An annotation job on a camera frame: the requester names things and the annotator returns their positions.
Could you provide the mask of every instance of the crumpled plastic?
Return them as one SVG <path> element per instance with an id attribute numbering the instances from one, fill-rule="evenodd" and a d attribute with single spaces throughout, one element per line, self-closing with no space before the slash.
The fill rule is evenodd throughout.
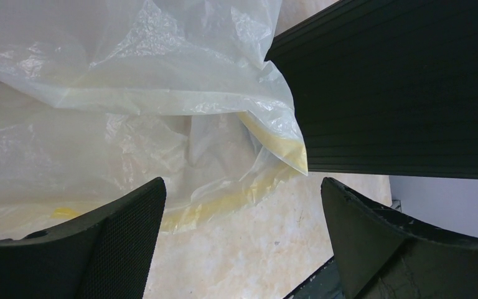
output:
<path id="1" fill-rule="evenodd" d="M 161 230 L 182 231 L 306 174 L 290 90 L 264 61 L 280 5 L 0 1 L 0 237 L 156 176 Z"/>

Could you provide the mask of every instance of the black curved bracket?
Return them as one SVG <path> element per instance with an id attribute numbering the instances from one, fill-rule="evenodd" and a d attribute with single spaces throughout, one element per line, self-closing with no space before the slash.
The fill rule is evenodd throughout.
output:
<path id="1" fill-rule="evenodd" d="M 156 178 L 63 224 L 0 240 L 0 298 L 142 298 L 165 201 Z"/>
<path id="2" fill-rule="evenodd" d="M 419 221 L 332 178 L 321 192 L 346 298 L 478 298 L 478 238 Z"/>

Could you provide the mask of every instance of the black ribbed plastic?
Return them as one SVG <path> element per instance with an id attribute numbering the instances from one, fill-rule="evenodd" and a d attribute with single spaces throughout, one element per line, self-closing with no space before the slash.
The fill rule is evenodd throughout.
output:
<path id="1" fill-rule="evenodd" d="M 478 1 L 341 0 L 267 59 L 311 171 L 478 178 Z"/>

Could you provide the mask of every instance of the white wall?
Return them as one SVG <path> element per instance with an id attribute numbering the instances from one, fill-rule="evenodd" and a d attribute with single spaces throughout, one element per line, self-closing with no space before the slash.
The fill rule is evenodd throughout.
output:
<path id="1" fill-rule="evenodd" d="M 391 176 L 402 212 L 421 221 L 478 237 L 478 180 Z"/>

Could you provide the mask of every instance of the yellow tape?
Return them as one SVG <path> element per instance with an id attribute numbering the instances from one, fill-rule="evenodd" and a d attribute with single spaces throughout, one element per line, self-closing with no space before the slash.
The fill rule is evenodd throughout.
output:
<path id="1" fill-rule="evenodd" d="M 246 190 L 227 194 L 215 200 L 201 202 L 196 206 L 164 213 L 161 232 L 181 232 L 194 229 L 211 218 L 229 215 L 245 206 L 257 204 L 258 199 L 264 198 L 274 191 L 277 182 L 287 181 L 300 175 L 300 173 L 307 174 L 307 153 L 302 142 L 286 140 L 272 135 L 257 124 L 246 112 L 237 114 L 261 144 L 282 161 L 262 178 L 254 179 L 251 186 Z M 59 207 L 54 211 L 52 217 L 72 219 L 80 214 L 70 208 Z"/>

